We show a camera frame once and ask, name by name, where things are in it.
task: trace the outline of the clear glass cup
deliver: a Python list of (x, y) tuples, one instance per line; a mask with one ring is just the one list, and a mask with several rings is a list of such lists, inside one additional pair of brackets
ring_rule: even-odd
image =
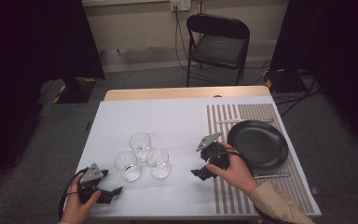
[(145, 161), (152, 148), (152, 140), (147, 133), (136, 133), (130, 138), (130, 146), (133, 153), (140, 161)]
[(164, 178), (170, 173), (170, 156), (164, 149), (153, 148), (146, 156), (146, 163), (155, 178)]
[(141, 175), (136, 155), (131, 151), (121, 152), (115, 159), (115, 167), (128, 181), (133, 181)]

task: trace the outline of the sleeve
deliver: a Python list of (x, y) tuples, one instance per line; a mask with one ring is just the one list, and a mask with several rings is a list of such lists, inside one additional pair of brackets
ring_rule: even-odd
[(277, 190), (272, 181), (260, 185), (249, 198), (258, 209), (270, 217), (294, 223), (313, 223), (292, 198)]

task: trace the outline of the electrical outlet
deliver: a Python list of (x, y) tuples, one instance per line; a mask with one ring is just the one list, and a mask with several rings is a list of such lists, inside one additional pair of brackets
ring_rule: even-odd
[(170, 0), (171, 11), (189, 11), (191, 9), (191, 0)]
[(171, 0), (171, 11), (180, 11), (180, 0)]

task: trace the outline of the striped placemat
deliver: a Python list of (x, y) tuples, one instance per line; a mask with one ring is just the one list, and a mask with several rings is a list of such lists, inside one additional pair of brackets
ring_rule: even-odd
[[(282, 132), (277, 121), (278, 117), (272, 104), (261, 105), (207, 105), (208, 133), (221, 133), (218, 141), (227, 141), (229, 130), (235, 124), (217, 124), (223, 119), (268, 119), (274, 118), (270, 124)], [(310, 198), (294, 162), (294, 155), (289, 150), (287, 161), (277, 169), (271, 171), (254, 170), (255, 175), (269, 175), (290, 173), (290, 177), (271, 178), (282, 192), (297, 201), (306, 214), (314, 214)], [(257, 180), (259, 184), (267, 179)], [(252, 202), (241, 191), (231, 187), (224, 179), (217, 177), (213, 180), (216, 214), (247, 214), (256, 215)]]

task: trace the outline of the human hand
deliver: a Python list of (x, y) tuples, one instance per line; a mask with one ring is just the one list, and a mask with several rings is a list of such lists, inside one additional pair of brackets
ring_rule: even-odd
[(74, 181), (72, 181), (72, 184), (67, 191), (68, 198), (66, 200), (65, 209), (63, 210), (61, 222), (69, 222), (71, 224), (82, 223), (89, 214), (91, 207), (101, 196), (101, 191), (97, 190), (91, 195), (86, 203), (80, 202), (80, 198), (77, 193), (77, 183), (82, 176), (83, 174), (79, 174)]
[[(227, 151), (234, 151), (234, 149), (229, 149), (231, 145), (221, 142), (220, 145), (227, 148)], [(246, 163), (241, 159), (241, 157), (229, 154), (229, 167), (226, 170), (223, 170), (213, 164), (207, 164), (206, 168), (212, 173), (219, 175), (225, 179), (228, 184), (231, 186), (242, 190), (246, 195), (250, 195), (257, 187), (258, 183), (252, 177), (249, 172)]]

